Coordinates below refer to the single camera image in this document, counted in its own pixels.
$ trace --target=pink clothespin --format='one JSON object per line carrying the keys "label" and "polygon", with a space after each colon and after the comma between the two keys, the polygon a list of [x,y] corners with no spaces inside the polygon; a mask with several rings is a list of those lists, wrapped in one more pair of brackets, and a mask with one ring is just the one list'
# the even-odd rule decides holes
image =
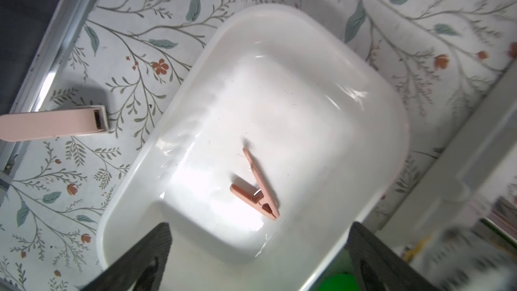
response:
{"label": "pink clothespin", "polygon": [[251,166],[251,172],[253,173],[255,180],[257,180],[260,189],[258,189],[253,195],[250,195],[239,186],[232,184],[229,187],[229,190],[237,197],[239,197],[239,199],[261,212],[264,216],[271,220],[276,220],[278,217],[280,217],[280,212],[278,212],[277,205],[275,204],[275,201],[269,192],[267,184],[256,168],[248,148],[244,147],[242,151],[248,159],[248,162]]}

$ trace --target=pink stapler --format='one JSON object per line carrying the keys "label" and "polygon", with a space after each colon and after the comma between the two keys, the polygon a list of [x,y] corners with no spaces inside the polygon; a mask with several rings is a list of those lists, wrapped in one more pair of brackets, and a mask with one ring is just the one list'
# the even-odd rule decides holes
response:
{"label": "pink stapler", "polygon": [[106,108],[101,105],[0,116],[0,139],[6,141],[90,135],[108,131]]}
{"label": "pink stapler", "polygon": [[273,200],[264,178],[262,178],[262,175],[256,168],[249,150],[244,147],[242,151],[244,152],[244,156],[246,156],[248,159],[248,162],[251,166],[251,172],[253,173],[255,180],[257,180],[260,189],[255,191],[255,193],[250,194],[236,184],[232,184],[229,187],[229,190],[237,197],[239,197],[239,199],[258,210],[264,216],[271,220],[276,220],[278,217],[280,217],[277,204]]}

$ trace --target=green object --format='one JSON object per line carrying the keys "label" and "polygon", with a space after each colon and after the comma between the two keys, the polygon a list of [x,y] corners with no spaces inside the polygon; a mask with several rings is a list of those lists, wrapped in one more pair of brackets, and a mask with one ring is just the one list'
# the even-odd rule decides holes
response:
{"label": "green object", "polygon": [[359,287],[353,275],[340,274],[329,277],[318,291],[359,291]]}

